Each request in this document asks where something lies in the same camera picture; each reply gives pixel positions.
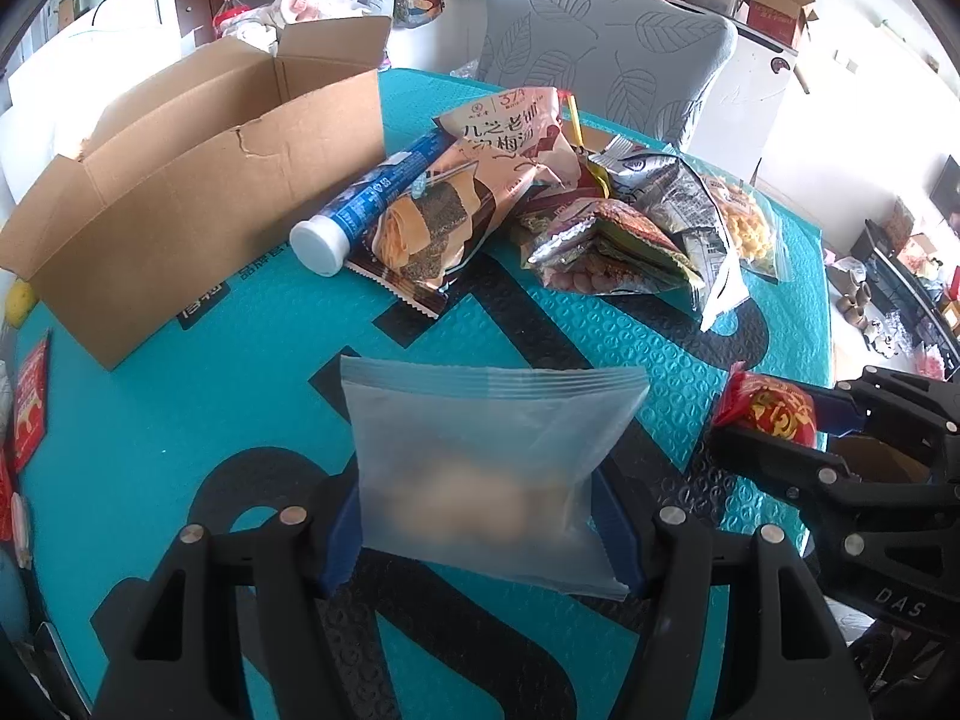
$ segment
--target yellow fruit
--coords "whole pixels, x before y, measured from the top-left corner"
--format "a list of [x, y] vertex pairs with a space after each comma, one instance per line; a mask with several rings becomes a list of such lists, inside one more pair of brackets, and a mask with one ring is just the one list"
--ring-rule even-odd
[[7, 322], [19, 328], [30, 316], [37, 304], [37, 293], [26, 281], [17, 279], [7, 293], [7, 306], [4, 312]]

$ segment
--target white cap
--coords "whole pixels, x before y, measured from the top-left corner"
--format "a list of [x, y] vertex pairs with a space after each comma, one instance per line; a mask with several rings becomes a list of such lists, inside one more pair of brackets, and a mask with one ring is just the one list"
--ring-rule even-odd
[[322, 214], [294, 225], [290, 231], [290, 247], [296, 259], [321, 276], [336, 274], [350, 252], [347, 233], [336, 221]]

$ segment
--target red candy wrapper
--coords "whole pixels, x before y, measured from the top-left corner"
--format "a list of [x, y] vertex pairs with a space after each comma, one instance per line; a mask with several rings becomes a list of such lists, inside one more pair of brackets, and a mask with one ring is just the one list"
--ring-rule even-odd
[[47, 433], [47, 358], [50, 333], [23, 361], [13, 399], [13, 470], [19, 473]]
[[13, 538], [12, 497], [13, 482], [10, 478], [10, 469], [7, 467], [7, 452], [0, 446], [0, 541], [9, 541]]
[[743, 425], [810, 449], [817, 447], [813, 399], [790, 382], [748, 373], [742, 362], [735, 362], [730, 369], [713, 424]]

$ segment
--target leaf pattern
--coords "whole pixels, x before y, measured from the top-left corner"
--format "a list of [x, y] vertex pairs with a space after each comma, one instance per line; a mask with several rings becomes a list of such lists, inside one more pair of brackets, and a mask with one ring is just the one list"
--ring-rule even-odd
[[607, 118], [642, 132], [655, 95], [656, 79], [648, 71], [624, 71], [616, 76], [607, 95]]
[[536, 57], [534, 65], [527, 74], [529, 86], [556, 86], [560, 89], [572, 89], [577, 65], [567, 53], [552, 50]]
[[703, 106], [703, 98], [667, 103], [656, 114], [654, 124], [647, 134], [666, 143], [673, 143], [677, 148], [684, 148], [693, 136], [693, 127], [697, 124]]
[[[590, 11], [590, 0], [530, 0], [530, 6], [536, 15], [549, 22], [577, 20], [582, 23]], [[596, 34], [591, 26], [584, 26]]]
[[487, 80], [487, 74], [490, 72], [490, 66], [493, 65], [493, 41], [490, 35], [485, 35], [483, 39], [483, 50], [480, 52], [480, 61], [477, 62], [478, 81]]
[[519, 73], [530, 58], [530, 14], [517, 19], [500, 38], [496, 64], [501, 73]]
[[720, 20], [651, 11], [637, 19], [637, 40], [654, 53], [673, 53], [724, 28]]

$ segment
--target leaf patterned upholstery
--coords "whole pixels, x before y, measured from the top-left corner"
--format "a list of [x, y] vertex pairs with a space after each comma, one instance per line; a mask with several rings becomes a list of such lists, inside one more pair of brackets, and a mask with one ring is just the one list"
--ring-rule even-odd
[[722, 16], [663, 0], [487, 0], [476, 77], [572, 90], [582, 110], [685, 148], [736, 39]]

